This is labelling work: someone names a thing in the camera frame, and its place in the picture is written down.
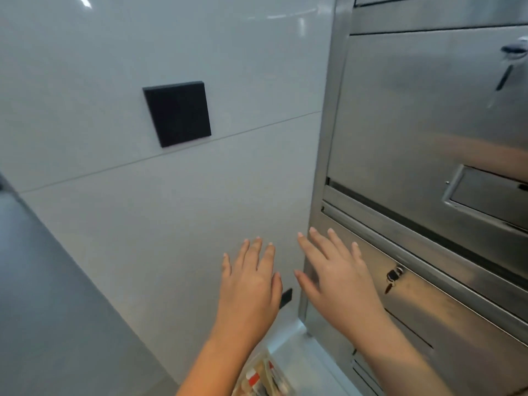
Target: black square panel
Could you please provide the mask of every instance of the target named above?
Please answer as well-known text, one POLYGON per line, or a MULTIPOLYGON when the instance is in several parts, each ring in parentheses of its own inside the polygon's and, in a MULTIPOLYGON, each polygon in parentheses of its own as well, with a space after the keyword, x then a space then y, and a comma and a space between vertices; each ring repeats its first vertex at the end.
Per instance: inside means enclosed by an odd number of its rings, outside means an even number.
POLYGON ((143 93, 162 147, 211 135, 203 82, 144 87, 143 93))

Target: hand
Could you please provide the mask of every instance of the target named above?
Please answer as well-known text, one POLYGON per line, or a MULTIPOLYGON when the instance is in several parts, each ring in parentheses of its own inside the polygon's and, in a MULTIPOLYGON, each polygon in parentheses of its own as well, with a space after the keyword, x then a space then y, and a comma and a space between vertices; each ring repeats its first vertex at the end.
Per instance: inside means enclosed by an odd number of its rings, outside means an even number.
POLYGON ((356 347, 374 342, 376 328, 389 321, 357 243, 352 253, 332 230, 329 239, 315 228, 310 236, 319 251, 299 233, 299 244, 319 276, 319 288, 305 273, 295 271, 301 289, 313 306, 356 347))
POLYGON ((233 264, 224 254, 222 284, 216 322, 211 338, 222 344, 241 347, 249 354, 264 338, 279 312, 282 281, 273 274, 275 247, 270 243, 260 260, 262 239, 242 244, 233 264))

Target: lock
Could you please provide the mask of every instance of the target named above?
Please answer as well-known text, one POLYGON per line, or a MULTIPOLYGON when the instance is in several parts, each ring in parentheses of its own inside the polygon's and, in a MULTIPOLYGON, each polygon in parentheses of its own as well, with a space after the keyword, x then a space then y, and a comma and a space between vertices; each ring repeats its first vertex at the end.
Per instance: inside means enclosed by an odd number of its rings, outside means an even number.
POLYGON ((403 268, 400 266, 397 266, 393 270, 390 270, 387 273, 387 282, 389 283, 387 285, 387 288, 385 289, 385 294, 389 293, 391 289, 396 286, 396 281, 400 279, 400 277, 403 275, 403 268))

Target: cabinet door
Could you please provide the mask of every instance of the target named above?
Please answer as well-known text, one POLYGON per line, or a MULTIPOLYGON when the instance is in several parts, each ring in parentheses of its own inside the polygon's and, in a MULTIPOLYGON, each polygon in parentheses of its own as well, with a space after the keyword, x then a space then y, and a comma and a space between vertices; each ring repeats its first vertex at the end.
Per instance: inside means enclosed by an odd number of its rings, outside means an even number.
POLYGON ((528 65, 516 63, 496 88, 512 64, 501 48, 525 35, 527 26, 351 36, 328 167, 358 199, 524 284, 528 236, 518 222, 528 212, 508 209, 528 199, 528 65), (519 219, 494 225, 482 219, 491 212, 443 199, 459 194, 448 188, 462 166, 494 174, 471 184, 473 197, 490 194, 490 211, 519 219), (513 180, 492 189, 497 177, 513 180))
MULTIPOLYGON (((386 310, 454 394, 507 395, 528 385, 528 347, 405 265, 396 286, 385 295, 386 274, 398 265, 395 260, 323 213, 312 223, 321 233, 332 227, 345 244, 359 244, 386 310)), ((362 318, 355 318, 362 325, 362 318)), ((361 383, 357 373, 373 378, 366 362, 352 356, 353 346, 332 335, 330 325, 310 308, 305 324, 352 382, 361 383), (356 364, 361 370, 355 370, 356 364)))

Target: right hand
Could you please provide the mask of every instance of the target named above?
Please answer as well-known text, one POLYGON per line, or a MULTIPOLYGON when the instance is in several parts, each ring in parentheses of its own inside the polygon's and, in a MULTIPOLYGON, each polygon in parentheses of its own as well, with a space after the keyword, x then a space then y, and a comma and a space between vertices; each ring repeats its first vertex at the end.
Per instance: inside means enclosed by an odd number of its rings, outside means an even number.
POLYGON ((332 230, 328 237, 310 228, 315 247, 299 233, 299 244, 319 276, 317 287, 305 273, 295 271, 301 289, 320 314, 356 347, 375 341, 388 318, 357 243, 350 252, 332 230))

